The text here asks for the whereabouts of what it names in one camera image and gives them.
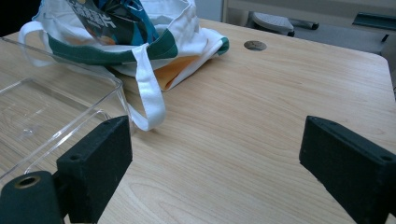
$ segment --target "orange fabric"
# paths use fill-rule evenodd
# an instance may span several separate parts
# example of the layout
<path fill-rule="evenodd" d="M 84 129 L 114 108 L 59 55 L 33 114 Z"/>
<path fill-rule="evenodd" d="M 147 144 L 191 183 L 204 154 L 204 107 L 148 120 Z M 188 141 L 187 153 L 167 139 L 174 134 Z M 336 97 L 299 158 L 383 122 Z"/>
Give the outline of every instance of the orange fabric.
<path fill-rule="evenodd" d="M 154 74 L 161 89 L 166 91 L 175 77 L 198 58 L 198 55 L 176 58 L 168 65 L 156 69 Z"/>

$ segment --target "table hole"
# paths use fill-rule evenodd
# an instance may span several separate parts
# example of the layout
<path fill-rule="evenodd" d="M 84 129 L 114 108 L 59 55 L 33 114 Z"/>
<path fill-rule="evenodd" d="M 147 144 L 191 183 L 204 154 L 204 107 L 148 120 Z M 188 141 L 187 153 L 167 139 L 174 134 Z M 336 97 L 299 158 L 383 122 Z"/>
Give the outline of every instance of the table hole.
<path fill-rule="evenodd" d="M 244 44 L 245 48 L 254 50 L 254 51 L 262 51 L 267 49 L 267 46 L 258 40 L 249 40 Z"/>
<path fill-rule="evenodd" d="M 71 161 L 78 161 L 80 157 L 81 157 L 81 155 L 76 154 L 76 155 L 71 156 L 71 157 L 70 157 L 70 160 L 71 160 Z"/>

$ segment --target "white wall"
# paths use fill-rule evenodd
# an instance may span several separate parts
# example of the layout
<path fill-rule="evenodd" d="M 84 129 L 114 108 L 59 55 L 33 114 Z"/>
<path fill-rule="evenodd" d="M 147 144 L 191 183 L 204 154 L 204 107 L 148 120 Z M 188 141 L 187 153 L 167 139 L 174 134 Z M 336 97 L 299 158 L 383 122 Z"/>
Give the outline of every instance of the white wall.
<path fill-rule="evenodd" d="M 195 0 L 198 18 L 221 21 L 222 0 Z"/>

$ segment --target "wood grain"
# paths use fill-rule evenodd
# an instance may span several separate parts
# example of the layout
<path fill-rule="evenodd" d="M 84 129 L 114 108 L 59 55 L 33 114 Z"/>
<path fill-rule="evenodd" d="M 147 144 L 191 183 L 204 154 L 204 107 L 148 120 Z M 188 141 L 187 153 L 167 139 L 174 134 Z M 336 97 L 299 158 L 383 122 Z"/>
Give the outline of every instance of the wood grain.
<path fill-rule="evenodd" d="M 230 50 L 163 93 L 166 120 L 134 134 L 134 161 L 100 222 L 353 223 L 299 163 L 304 121 L 331 119 L 395 153 L 387 61 L 201 24 L 228 36 Z M 248 40 L 267 49 L 245 49 Z M 134 80 L 122 80 L 128 102 L 139 108 Z"/>

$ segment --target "green stripe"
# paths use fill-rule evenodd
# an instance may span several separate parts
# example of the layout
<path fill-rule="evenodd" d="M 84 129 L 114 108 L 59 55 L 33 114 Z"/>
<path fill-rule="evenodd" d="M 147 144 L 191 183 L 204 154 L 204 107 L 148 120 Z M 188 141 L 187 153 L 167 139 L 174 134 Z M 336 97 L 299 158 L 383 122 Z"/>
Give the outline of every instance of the green stripe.
<path fill-rule="evenodd" d="M 221 41 L 223 42 L 223 45 L 218 49 L 218 55 L 227 52 L 228 49 L 230 48 L 230 41 L 227 37 L 223 37 Z"/>
<path fill-rule="evenodd" d="M 49 35 L 49 46 L 54 55 L 76 63 L 92 65 L 116 65 L 136 62 L 130 50 L 123 52 L 106 52 L 91 46 L 74 46 L 65 44 Z M 148 57 L 151 60 L 176 58 L 178 54 L 176 41 L 169 30 L 148 46 Z"/>

